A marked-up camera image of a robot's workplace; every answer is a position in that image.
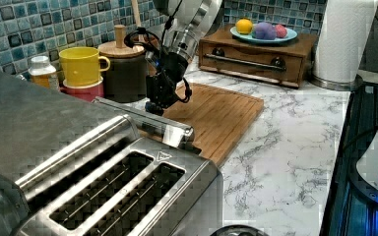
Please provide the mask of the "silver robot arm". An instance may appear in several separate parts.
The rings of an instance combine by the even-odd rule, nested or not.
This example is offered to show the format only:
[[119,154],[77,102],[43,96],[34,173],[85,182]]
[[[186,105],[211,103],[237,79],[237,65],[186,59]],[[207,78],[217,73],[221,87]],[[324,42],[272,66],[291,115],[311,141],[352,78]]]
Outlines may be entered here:
[[146,47],[146,60],[156,68],[156,73],[146,76],[149,101],[145,109],[162,115],[175,102],[190,100],[192,90],[184,75],[200,39],[220,27],[223,0],[154,0],[154,3],[168,19],[159,46]]

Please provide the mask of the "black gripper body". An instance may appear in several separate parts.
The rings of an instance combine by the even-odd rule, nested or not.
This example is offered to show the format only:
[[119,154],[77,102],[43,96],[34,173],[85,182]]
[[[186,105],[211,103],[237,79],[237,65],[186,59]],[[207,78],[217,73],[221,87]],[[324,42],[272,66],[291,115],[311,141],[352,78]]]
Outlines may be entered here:
[[[149,101],[162,109],[167,109],[175,102],[189,101],[189,83],[184,78],[188,61],[176,53],[168,54],[149,52],[146,55],[148,62],[156,68],[153,76],[146,76],[146,96]],[[181,98],[175,91],[179,82],[185,86],[185,97]]]

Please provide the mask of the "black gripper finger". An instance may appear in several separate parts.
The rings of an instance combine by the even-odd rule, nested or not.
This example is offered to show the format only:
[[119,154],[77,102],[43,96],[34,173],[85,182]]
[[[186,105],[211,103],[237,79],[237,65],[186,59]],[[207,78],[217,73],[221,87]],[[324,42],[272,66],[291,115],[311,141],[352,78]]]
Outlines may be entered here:
[[149,113],[152,113],[152,114],[155,114],[155,115],[158,115],[158,116],[162,116],[163,112],[164,112],[164,110],[160,106],[158,106],[157,104],[155,104],[151,101],[146,102],[145,110]]

